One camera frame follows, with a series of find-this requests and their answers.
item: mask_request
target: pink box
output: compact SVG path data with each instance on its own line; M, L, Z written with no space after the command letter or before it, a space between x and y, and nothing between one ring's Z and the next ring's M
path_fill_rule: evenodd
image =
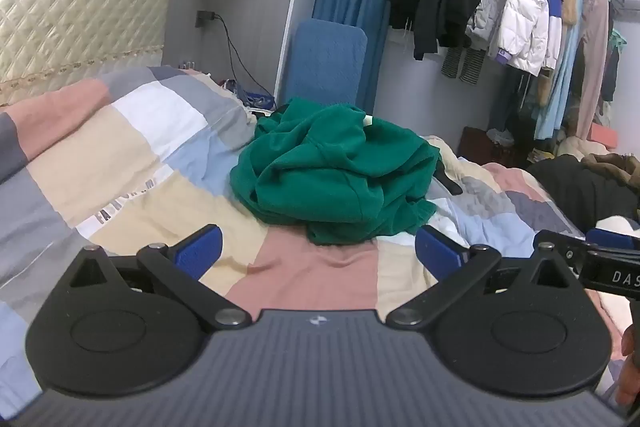
M602 143L607 149L615 149L618 146L618 133L609 127L603 127L597 123L591 124L587 139L592 142Z

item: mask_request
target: blue chair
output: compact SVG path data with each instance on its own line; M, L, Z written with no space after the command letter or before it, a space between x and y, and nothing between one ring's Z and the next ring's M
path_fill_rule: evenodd
M289 50L280 103L294 97L323 105L356 103L367 36L354 26L309 19Z

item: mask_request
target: white puffer jacket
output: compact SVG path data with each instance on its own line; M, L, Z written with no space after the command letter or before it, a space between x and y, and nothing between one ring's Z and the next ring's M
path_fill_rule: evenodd
M472 46L480 50L489 47L494 30L499 27L502 10L507 0L481 0L476 13L466 26L466 34L471 37Z
M545 61L548 28L546 0L507 0L489 56L537 76Z

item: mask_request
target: gray puffer jacket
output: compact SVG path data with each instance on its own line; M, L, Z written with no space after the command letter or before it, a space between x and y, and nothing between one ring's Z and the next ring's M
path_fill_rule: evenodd
M476 13L466 27L466 34L471 37L472 46L486 50L489 47L502 19L502 10L507 0L481 0Z

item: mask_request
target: pink pants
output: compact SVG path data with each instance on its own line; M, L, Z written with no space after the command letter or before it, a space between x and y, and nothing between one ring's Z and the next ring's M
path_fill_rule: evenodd
M575 135L586 140L596 114L607 59L609 1L583 1L580 40L584 41L584 80Z

